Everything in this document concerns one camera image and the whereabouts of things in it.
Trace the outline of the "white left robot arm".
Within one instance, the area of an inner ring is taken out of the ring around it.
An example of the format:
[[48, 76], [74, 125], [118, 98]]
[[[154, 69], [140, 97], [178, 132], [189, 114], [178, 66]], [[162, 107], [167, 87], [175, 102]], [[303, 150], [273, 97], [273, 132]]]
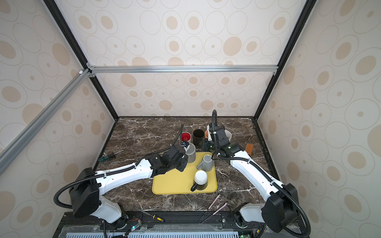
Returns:
[[75, 218], [94, 216], [123, 228], [128, 216], [122, 205], [112, 202], [104, 194], [127, 183], [163, 175], [173, 169], [183, 172], [188, 163], [189, 143], [172, 144], [166, 150], [149, 153], [138, 162], [112, 170], [84, 169], [77, 179], [62, 187], [54, 196], [54, 203], [71, 209]]

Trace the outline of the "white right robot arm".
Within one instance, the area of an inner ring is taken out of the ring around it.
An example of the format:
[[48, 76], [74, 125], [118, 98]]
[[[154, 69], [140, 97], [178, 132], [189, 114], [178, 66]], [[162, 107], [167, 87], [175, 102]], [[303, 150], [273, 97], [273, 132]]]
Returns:
[[297, 189], [271, 176], [242, 146], [230, 142], [224, 127], [209, 124], [207, 129], [211, 152], [243, 174], [263, 197], [264, 204], [247, 203], [241, 206], [239, 218], [245, 224], [264, 223], [275, 233], [286, 231], [298, 238], [309, 237], [311, 224], [299, 204]]

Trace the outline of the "white mug front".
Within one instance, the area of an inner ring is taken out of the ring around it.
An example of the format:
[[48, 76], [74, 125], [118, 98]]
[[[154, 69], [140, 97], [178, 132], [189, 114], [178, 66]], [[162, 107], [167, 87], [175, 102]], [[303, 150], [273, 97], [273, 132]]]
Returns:
[[191, 134], [189, 132], [183, 132], [181, 134], [181, 140], [186, 142], [191, 142]]

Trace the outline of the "white speckled mug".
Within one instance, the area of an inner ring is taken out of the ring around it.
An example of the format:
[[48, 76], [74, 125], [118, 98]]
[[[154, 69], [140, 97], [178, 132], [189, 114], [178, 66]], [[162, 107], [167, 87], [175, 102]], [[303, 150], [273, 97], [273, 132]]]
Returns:
[[228, 130], [225, 130], [225, 134], [226, 134], [228, 140], [231, 141], [231, 139], [232, 139], [232, 134], [231, 134], [231, 132], [228, 131]]

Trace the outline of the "tall grey mug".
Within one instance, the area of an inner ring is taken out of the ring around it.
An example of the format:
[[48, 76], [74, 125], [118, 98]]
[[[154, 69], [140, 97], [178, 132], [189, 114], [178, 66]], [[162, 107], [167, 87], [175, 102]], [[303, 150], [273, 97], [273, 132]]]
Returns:
[[188, 146], [185, 147], [186, 155], [188, 156], [188, 164], [193, 163], [196, 160], [196, 148], [195, 145], [189, 143]]

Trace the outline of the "black mug white bottom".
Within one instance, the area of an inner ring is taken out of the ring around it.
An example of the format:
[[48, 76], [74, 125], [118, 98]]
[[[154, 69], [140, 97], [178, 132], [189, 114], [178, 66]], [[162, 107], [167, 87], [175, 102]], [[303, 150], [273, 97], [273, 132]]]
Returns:
[[191, 191], [194, 192], [196, 190], [204, 190], [206, 189], [208, 185], [208, 176], [207, 176], [207, 173], [203, 170], [199, 170], [195, 173], [195, 176], [194, 176], [194, 182], [193, 182], [193, 185], [191, 187]]

